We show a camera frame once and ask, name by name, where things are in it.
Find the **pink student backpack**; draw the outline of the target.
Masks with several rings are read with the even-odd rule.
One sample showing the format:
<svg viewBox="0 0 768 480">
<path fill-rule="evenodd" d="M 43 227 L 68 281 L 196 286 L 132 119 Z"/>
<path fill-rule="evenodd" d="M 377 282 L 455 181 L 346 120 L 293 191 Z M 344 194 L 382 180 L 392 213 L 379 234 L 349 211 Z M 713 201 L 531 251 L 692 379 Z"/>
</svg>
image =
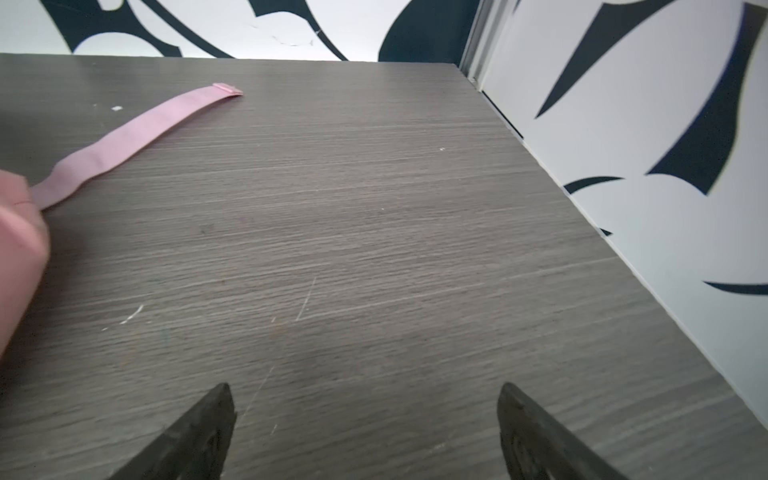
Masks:
<svg viewBox="0 0 768 480">
<path fill-rule="evenodd" d="M 50 234 L 42 212 L 128 161 L 196 112 L 242 94 L 234 86 L 214 83 L 171 98 L 63 158 L 33 186 L 20 175 L 1 172 L 2 350 L 17 330 L 50 259 Z"/>
</svg>

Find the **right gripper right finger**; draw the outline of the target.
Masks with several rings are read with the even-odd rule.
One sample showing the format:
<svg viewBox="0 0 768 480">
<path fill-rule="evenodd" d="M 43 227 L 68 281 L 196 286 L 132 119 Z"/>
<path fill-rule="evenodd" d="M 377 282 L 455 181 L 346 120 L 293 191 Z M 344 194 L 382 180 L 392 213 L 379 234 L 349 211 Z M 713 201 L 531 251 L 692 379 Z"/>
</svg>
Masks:
<svg viewBox="0 0 768 480">
<path fill-rule="evenodd" d="M 535 400 L 511 382 L 497 400 L 500 444 L 512 479 L 623 479 Z"/>
</svg>

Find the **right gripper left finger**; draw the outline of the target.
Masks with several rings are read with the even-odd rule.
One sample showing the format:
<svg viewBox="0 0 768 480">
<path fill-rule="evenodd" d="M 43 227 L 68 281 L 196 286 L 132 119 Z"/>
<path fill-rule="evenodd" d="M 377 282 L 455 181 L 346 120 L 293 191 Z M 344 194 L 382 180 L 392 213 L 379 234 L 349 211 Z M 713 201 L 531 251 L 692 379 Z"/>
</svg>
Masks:
<svg viewBox="0 0 768 480">
<path fill-rule="evenodd" d="M 219 479 L 236 419 L 230 386 L 220 383 L 110 480 Z"/>
</svg>

